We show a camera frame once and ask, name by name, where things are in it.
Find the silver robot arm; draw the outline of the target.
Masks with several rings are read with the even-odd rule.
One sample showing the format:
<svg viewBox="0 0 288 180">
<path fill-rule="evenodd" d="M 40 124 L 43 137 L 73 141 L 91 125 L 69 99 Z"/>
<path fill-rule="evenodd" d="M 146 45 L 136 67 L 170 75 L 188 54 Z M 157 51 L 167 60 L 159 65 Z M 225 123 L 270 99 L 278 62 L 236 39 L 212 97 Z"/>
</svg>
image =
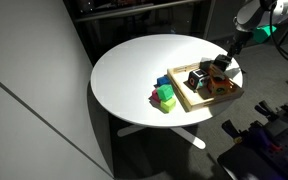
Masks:
<svg viewBox="0 0 288 180">
<path fill-rule="evenodd" d="M 233 19 L 236 30 L 227 56 L 239 54 L 256 28 L 287 19 L 288 0 L 246 0 Z"/>
</svg>

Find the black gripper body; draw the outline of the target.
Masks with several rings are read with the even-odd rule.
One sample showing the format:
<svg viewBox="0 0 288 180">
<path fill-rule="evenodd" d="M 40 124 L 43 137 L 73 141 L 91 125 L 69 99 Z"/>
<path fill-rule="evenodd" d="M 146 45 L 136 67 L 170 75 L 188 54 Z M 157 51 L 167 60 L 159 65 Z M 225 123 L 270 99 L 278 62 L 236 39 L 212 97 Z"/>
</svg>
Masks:
<svg viewBox="0 0 288 180">
<path fill-rule="evenodd" d="M 239 54 L 250 38 L 250 32 L 236 31 L 233 36 L 233 43 L 228 50 L 227 56 L 232 58 L 236 54 Z"/>
</svg>

